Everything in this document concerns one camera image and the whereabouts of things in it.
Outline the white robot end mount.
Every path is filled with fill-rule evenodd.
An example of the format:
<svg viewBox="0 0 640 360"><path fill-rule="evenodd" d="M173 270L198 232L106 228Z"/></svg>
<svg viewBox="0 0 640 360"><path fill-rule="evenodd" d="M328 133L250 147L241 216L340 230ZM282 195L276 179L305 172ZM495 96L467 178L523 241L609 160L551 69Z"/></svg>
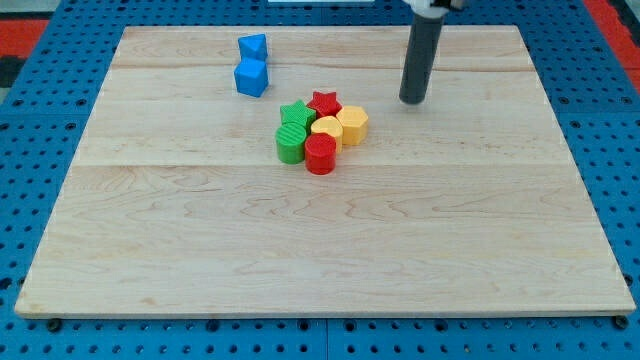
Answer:
<svg viewBox="0 0 640 360"><path fill-rule="evenodd" d="M403 0L411 10L421 17L443 17L450 11L461 11L469 0Z"/></svg>

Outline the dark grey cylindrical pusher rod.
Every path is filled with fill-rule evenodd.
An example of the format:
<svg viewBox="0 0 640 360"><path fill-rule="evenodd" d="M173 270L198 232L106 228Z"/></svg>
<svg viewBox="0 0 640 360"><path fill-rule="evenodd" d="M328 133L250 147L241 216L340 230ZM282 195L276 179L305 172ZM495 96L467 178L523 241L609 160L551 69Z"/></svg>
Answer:
<svg viewBox="0 0 640 360"><path fill-rule="evenodd" d="M399 99L418 105L426 98L444 17L415 14L411 24Z"/></svg>

